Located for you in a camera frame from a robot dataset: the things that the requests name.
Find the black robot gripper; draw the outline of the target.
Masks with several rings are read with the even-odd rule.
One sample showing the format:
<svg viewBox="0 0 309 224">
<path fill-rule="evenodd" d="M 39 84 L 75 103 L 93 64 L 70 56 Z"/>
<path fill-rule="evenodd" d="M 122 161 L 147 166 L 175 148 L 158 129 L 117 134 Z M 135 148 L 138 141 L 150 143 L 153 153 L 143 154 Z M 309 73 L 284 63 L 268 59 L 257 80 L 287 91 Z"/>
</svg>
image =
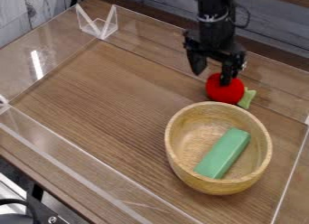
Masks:
<svg viewBox="0 0 309 224">
<path fill-rule="evenodd" d="M 198 28 L 184 32 L 184 48 L 196 76 L 201 75 L 212 58 L 222 63 L 220 85 L 228 86 L 245 67 L 246 50 L 234 41 L 234 24 L 229 18 L 198 18 Z"/>
</svg>

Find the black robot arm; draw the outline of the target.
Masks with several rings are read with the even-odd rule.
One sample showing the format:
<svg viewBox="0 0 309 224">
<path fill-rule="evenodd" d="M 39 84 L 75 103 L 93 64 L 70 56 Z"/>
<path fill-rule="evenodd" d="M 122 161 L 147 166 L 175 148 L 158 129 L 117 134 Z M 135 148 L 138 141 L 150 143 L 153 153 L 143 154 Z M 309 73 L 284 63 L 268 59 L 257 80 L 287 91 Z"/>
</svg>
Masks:
<svg viewBox="0 0 309 224">
<path fill-rule="evenodd" d="M 196 0 L 198 4 L 198 28 L 184 32 L 192 72 L 200 75 L 208 59 L 221 63 L 220 85 L 228 86 L 244 70 L 246 50 L 236 41 L 234 0 Z"/>
</svg>

